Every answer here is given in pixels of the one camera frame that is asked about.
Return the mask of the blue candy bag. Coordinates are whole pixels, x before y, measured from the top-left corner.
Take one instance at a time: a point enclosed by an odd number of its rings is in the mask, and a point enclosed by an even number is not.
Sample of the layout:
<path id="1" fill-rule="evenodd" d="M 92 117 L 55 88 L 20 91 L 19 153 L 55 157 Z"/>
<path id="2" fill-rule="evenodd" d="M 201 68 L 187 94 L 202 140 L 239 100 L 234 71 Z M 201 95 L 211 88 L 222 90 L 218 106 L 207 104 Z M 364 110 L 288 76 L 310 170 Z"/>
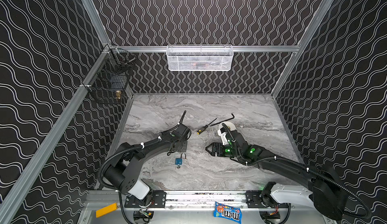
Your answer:
<path id="1" fill-rule="evenodd" d="M 215 202 L 213 216 L 216 218 L 224 218 L 230 221 L 234 221 L 237 224 L 241 224 L 242 212 L 240 208 Z"/>

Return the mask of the black hex key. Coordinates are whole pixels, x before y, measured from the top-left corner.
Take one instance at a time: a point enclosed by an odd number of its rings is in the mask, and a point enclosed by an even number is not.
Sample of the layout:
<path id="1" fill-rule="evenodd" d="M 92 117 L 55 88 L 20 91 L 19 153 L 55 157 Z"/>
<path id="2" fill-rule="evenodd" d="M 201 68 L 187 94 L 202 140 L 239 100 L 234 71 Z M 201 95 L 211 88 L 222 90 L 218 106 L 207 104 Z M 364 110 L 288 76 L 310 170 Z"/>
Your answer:
<path id="1" fill-rule="evenodd" d="M 231 113 L 231 115 L 232 115 L 232 117 L 231 117 L 231 118 L 228 118 L 228 119 L 226 119 L 226 120 L 222 120 L 222 121 L 219 121 L 219 122 L 213 123 L 213 124 L 211 124 L 211 125 L 209 125 L 209 126 L 210 126 L 210 127 L 212 127 L 212 126 L 216 126 L 216 125 L 218 125 L 218 124 L 221 124 L 221 123 L 223 123 L 223 122 L 230 121 L 230 120 L 234 119 L 234 118 L 235 118 L 235 115 L 234 115 L 233 113 Z"/>

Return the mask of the yellow block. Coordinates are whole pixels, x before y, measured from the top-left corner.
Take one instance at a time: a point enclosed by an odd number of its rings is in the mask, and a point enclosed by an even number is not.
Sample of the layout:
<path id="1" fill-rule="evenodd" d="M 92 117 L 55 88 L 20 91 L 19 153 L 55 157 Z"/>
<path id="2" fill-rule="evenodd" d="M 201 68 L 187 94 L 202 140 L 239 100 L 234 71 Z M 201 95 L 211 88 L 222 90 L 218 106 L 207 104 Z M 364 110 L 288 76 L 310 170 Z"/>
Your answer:
<path id="1" fill-rule="evenodd" d="M 116 211 L 118 209 L 117 203 L 110 204 L 108 206 L 105 206 L 99 210 L 96 211 L 95 216 L 96 218 L 100 218 L 102 216 L 105 216 L 113 211 Z"/>

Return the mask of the white tape roll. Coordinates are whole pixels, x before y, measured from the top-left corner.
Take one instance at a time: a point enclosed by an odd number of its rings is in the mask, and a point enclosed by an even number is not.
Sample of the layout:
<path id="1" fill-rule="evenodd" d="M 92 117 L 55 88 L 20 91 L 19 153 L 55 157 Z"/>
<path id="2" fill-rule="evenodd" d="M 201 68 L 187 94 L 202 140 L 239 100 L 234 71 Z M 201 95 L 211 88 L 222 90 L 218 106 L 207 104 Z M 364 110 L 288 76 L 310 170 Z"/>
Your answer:
<path id="1" fill-rule="evenodd" d="M 222 125 L 222 124 L 225 124 L 225 125 L 229 128 L 230 131 L 236 130 L 236 126 L 235 126 L 232 122 L 230 122 L 230 121 L 224 121 L 224 122 L 220 123 L 220 124 L 218 125 L 218 130 L 220 130 L 221 128 L 223 128 L 223 125 Z"/>

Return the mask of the white mesh wall basket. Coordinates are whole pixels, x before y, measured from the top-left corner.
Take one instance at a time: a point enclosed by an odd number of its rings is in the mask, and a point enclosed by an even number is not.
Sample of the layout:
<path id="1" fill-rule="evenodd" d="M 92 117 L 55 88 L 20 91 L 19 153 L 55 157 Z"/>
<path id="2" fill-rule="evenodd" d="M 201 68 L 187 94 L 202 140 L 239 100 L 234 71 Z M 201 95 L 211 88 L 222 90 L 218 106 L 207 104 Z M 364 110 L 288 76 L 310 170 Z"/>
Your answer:
<path id="1" fill-rule="evenodd" d="M 234 51 L 232 45 L 168 45 L 170 71 L 229 71 Z"/>

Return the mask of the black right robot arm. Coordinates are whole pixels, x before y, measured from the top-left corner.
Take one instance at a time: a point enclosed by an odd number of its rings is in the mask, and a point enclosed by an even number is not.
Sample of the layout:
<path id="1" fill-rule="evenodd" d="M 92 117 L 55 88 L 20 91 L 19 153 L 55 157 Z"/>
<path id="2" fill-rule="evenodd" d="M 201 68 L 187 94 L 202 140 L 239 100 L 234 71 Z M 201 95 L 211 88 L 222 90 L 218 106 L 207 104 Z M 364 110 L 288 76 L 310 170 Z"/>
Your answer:
<path id="1" fill-rule="evenodd" d="M 221 124 L 218 133 L 222 141 L 206 146 L 211 156 L 227 157 L 244 166 L 268 170 L 300 184 L 310 192 L 307 201 L 330 219 L 340 221 L 343 216 L 363 220 L 371 218 L 372 210 L 366 202 L 344 184 L 331 166 L 308 166 L 274 154 L 262 146 L 249 144 L 241 133 L 231 130 L 225 123 Z"/>

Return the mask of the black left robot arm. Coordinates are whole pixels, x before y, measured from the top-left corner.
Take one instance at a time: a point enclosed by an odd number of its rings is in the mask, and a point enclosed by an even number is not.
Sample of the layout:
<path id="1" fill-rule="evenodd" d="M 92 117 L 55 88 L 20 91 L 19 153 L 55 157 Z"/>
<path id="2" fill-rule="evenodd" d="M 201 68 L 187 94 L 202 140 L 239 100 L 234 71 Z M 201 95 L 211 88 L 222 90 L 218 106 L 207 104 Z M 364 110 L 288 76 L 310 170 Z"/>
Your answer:
<path id="1" fill-rule="evenodd" d="M 116 152 L 108 157 L 98 171 L 101 186 L 116 190 L 120 194 L 130 194 L 148 204 L 151 201 L 151 188 L 140 179 L 144 163 L 162 153 L 185 153 L 191 130 L 183 124 L 186 111 L 174 127 L 162 131 L 145 143 L 130 145 L 122 143 Z"/>

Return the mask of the brass padlock in basket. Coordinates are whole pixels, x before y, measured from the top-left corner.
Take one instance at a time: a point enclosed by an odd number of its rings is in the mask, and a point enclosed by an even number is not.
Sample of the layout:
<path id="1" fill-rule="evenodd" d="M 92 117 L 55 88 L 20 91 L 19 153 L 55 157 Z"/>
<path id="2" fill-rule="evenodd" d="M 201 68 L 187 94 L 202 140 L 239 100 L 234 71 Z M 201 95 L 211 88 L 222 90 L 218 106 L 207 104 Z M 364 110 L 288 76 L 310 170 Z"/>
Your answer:
<path id="1" fill-rule="evenodd" d="M 115 98 L 117 101 L 120 101 L 122 98 L 122 91 L 116 91 L 115 92 Z"/>

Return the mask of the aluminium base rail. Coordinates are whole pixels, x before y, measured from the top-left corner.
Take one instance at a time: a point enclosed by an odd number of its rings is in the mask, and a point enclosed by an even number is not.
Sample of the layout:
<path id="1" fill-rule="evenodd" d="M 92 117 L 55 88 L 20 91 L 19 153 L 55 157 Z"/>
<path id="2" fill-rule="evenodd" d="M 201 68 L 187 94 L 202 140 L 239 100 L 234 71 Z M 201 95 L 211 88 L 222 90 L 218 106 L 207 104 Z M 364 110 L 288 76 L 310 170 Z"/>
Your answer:
<path id="1" fill-rule="evenodd" d="M 296 210 L 316 211 L 314 204 L 308 198 L 311 194 L 305 188 L 292 186 L 287 190 L 287 186 L 275 191 L 273 198 L 277 204 L 264 204 L 261 200 L 260 191 L 153 191 L 151 202 L 143 209 L 154 210 L 213 210 L 215 203 L 240 208 L 241 210 L 275 210 L 278 208 L 291 208 Z"/>

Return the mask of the yellow black screwdriver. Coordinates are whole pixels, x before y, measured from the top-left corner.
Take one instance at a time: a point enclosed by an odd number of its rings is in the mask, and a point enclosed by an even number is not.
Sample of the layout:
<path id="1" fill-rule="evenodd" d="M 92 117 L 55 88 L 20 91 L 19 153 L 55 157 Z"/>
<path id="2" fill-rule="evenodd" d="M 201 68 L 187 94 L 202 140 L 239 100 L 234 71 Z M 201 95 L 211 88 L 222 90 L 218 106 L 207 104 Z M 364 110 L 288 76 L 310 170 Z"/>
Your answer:
<path id="1" fill-rule="evenodd" d="M 217 120 L 217 118 L 215 118 L 213 121 L 211 121 L 209 124 L 206 124 L 205 126 L 201 127 L 199 130 L 197 130 L 197 134 L 200 135 L 202 134 L 207 128 L 209 128 L 212 123 Z"/>

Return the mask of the blue padlock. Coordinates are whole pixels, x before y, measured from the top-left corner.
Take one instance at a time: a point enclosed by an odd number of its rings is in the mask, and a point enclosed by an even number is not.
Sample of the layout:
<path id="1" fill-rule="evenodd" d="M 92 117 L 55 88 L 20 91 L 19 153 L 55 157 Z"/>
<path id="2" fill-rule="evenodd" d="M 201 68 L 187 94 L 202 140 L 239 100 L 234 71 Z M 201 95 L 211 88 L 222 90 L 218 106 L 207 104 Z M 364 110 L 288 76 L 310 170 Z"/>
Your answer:
<path id="1" fill-rule="evenodd" d="M 182 162 L 183 162 L 184 159 L 186 159 L 186 153 L 183 152 L 183 153 L 180 155 L 179 158 L 176 158 L 176 159 L 175 159 L 175 165 L 176 165 L 176 167 L 177 167 L 177 165 L 181 165 L 181 166 L 182 166 Z"/>

